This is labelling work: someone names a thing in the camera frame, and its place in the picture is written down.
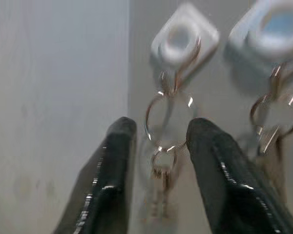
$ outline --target white wall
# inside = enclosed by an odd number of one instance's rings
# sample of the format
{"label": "white wall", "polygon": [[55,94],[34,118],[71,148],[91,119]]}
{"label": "white wall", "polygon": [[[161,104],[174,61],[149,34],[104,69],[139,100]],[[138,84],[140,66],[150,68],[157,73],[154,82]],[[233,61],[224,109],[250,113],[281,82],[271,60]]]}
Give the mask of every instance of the white wall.
{"label": "white wall", "polygon": [[0,234],[47,234],[127,115],[129,0],[0,0]]}

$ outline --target key chain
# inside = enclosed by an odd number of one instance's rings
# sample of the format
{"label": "key chain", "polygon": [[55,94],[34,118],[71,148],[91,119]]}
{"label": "key chain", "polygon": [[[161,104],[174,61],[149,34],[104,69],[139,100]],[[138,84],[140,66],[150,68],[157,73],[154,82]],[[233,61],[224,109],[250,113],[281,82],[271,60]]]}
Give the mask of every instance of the key chain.
{"label": "key chain", "polygon": [[293,95],[281,94],[285,83],[293,74],[293,61],[285,62],[272,71],[270,76],[270,91],[260,97],[251,108],[250,119],[256,134],[259,136],[258,157],[255,164],[264,172],[276,189],[281,200],[286,202],[285,171],[283,140],[293,133],[292,127],[283,132],[281,126],[276,125],[266,128],[255,119],[258,108],[262,105],[270,105],[273,102],[283,102],[293,109]]}
{"label": "key chain", "polygon": [[[186,141],[183,141],[179,144],[170,145],[168,147],[164,147],[160,140],[156,140],[149,129],[149,115],[152,107],[165,98],[169,100],[174,100],[176,95],[180,95],[182,101],[187,105],[187,108],[193,111],[193,117],[196,117],[196,109],[193,105],[193,98],[189,95],[186,95],[180,91],[183,82],[186,77],[182,77],[183,72],[196,61],[201,47],[201,40],[197,41],[195,50],[193,51],[193,55],[191,58],[185,62],[179,70],[175,73],[174,84],[173,87],[169,85],[169,77],[167,72],[162,71],[160,73],[160,82],[162,91],[159,91],[158,94],[153,98],[150,102],[147,110],[146,110],[146,118],[145,118],[145,131],[147,138],[152,142],[154,146],[154,154],[151,158],[151,180],[153,181],[153,193],[152,193],[152,201],[151,201],[151,209],[150,209],[150,218],[152,219],[168,219],[169,212],[167,209],[167,202],[169,192],[172,188],[172,185],[175,181],[174,175],[176,174],[176,163],[178,152],[185,146]],[[172,164],[170,166],[160,165],[157,161],[161,156],[168,155],[172,157]]]}

